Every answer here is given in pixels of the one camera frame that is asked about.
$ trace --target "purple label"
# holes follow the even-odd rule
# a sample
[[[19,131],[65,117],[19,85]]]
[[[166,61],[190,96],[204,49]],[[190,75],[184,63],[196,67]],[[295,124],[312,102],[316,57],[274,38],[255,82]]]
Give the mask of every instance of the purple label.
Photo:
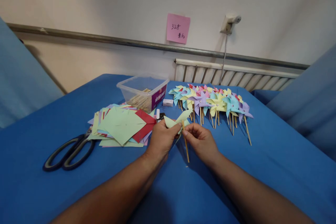
[[[167,88],[167,85],[165,85],[163,88],[161,88],[159,91],[157,91],[155,94],[152,95],[152,110],[155,109],[155,107],[165,97],[165,95],[166,95],[166,88]]]

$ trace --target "blue curtain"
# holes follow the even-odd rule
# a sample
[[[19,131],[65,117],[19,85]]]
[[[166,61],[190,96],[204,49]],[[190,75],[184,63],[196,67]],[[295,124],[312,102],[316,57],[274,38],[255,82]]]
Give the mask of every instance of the blue curtain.
[[[336,161],[336,45],[267,107]]]
[[[62,92],[0,18],[0,128],[60,98]]]

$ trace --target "metal handrail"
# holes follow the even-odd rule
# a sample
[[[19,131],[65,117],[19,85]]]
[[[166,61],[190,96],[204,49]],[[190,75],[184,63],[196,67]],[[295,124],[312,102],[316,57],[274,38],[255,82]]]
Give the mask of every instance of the metal handrail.
[[[23,24],[7,23],[7,25],[13,32],[32,33],[32,34],[62,37],[62,38],[68,38],[68,39],[86,40],[86,41],[101,42],[101,43],[108,43],[108,44],[118,44],[122,46],[131,46],[131,47],[140,47],[140,48],[147,48],[147,49],[154,49],[154,50],[161,50],[161,51],[170,51],[170,52],[175,52],[175,53],[178,52],[178,53],[183,53],[183,54],[200,55],[200,56],[214,57],[214,58],[224,58],[224,53],[217,52],[217,51],[180,47],[176,45],[159,44],[159,43],[152,43],[152,42],[146,42],[146,41],[140,41],[140,40],[130,40],[126,38],[109,37],[109,36],[102,36],[102,35],[89,34],[89,33],[79,33],[75,31],[72,32],[72,31],[66,31],[66,30],[50,29],[50,28],[45,28],[45,27],[27,26]],[[276,66],[276,67],[300,69],[300,70],[306,70],[309,67],[309,65],[305,65],[305,64],[278,61],[278,60],[273,60],[273,59],[257,58],[257,57],[230,54],[230,53],[226,54],[226,59],[249,62],[249,63],[256,63],[256,64],[263,64],[263,65],[271,65],[271,66]]]

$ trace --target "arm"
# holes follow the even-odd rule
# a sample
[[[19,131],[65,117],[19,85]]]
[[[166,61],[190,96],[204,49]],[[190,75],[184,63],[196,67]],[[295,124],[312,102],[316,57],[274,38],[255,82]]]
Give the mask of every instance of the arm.
[[[124,223],[141,201],[167,160],[182,125],[167,129],[157,123],[145,153],[96,189],[79,199],[52,223]]]
[[[312,223],[288,199],[224,157],[209,130],[193,123],[186,127],[183,135],[217,176],[247,223]]]

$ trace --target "hand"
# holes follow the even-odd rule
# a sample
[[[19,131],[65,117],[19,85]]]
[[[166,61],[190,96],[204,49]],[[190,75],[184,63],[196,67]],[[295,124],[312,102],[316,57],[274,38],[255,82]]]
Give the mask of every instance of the hand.
[[[212,166],[220,152],[210,130],[201,125],[192,123],[186,126],[182,134],[194,148],[197,156],[207,165]]]
[[[174,138],[181,128],[181,123],[172,128],[167,128],[165,121],[161,120],[153,127],[152,137],[146,153],[154,158],[166,159]]]

